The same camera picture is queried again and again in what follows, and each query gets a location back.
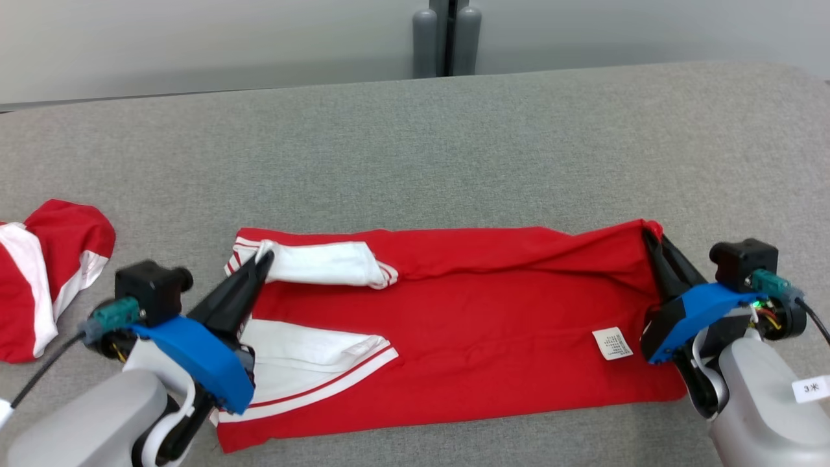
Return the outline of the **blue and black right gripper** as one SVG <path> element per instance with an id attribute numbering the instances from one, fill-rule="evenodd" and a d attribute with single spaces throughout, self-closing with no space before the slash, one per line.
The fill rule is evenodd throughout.
<path id="1" fill-rule="evenodd" d="M 766 299 L 759 291 L 735 292 L 721 283 L 707 283 L 663 234 L 646 228 L 643 242 L 662 303 L 641 334 L 641 355 L 650 364 L 672 360 L 677 349 L 730 311 Z"/>

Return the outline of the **red and white jersey shirt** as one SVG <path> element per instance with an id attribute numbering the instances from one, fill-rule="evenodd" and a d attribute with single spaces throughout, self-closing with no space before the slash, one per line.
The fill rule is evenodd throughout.
<path id="1" fill-rule="evenodd" d="M 220 446 L 681 399 L 637 348 L 661 231 L 241 228 L 226 273 L 275 260 L 241 334 L 253 399 L 211 418 Z"/>

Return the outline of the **red shorts with white stripe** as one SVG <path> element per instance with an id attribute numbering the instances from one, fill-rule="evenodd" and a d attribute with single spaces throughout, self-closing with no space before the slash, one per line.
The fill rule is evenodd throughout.
<path id="1" fill-rule="evenodd" d="M 0 363 L 43 355 L 60 316 L 100 277 L 115 240 L 100 210 L 62 199 L 23 222 L 0 222 Z"/>

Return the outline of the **grey rounded post cap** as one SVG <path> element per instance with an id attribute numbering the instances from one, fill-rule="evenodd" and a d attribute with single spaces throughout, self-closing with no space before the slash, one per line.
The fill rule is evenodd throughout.
<path id="1" fill-rule="evenodd" d="M 438 13 L 433 9 L 418 10 L 412 16 L 413 78 L 438 76 Z"/>
<path id="2" fill-rule="evenodd" d="M 474 76 L 479 50 L 482 15 L 474 6 L 463 6 L 455 17 L 453 76 Z"/>

